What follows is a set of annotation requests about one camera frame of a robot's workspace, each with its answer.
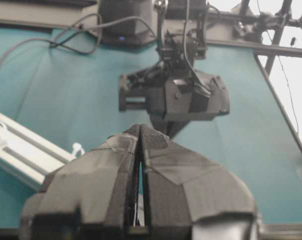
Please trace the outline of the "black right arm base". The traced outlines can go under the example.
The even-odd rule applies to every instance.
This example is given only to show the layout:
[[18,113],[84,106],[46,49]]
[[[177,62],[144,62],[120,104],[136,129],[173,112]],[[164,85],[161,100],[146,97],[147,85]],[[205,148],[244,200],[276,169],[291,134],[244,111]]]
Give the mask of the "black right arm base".
[[98,13],[104,24],[102,43],[110,46],[139,48],[156,41],[156,17],[150,0],[101,0]]

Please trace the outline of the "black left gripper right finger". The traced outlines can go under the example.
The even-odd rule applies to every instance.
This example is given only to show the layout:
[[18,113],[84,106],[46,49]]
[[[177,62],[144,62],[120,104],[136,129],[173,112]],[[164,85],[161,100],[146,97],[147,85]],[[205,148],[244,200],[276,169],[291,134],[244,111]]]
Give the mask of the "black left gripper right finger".
[[146,223],[155,240],[255,240],[257,204],[221,164],[143,124]]

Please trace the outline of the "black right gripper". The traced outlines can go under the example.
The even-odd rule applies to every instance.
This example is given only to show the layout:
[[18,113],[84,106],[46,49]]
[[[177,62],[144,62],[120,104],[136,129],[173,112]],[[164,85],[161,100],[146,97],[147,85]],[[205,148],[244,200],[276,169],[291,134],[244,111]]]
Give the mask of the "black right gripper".
[[200,93],[191,77],[176,71],[168,75],[143,69],[119,76],[119,110],[146,110],[153,128],[169,138],[188,121],[210,121],[230,112],[228,90],[218,75],[198,71],[200,83],[208,93]]

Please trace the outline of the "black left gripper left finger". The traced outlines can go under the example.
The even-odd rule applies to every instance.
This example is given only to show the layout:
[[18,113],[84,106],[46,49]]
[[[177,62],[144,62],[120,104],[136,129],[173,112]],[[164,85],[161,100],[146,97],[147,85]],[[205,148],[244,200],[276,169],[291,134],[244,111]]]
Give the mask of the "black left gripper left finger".
[[140,126],[49,173],[27,199],[22,240],[122,240],[138,200]]

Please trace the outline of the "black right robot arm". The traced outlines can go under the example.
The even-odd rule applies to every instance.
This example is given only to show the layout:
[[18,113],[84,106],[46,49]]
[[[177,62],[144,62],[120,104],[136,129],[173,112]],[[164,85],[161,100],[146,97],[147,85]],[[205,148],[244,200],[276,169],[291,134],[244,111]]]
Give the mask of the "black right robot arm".
[[119,77],[119,110],[146,110],[153,128],[173,138],[191,121],[230,112],[218,75],[194,68],[206,57],[208,12],[204,0],[158,0],[157,53],[151,67]]

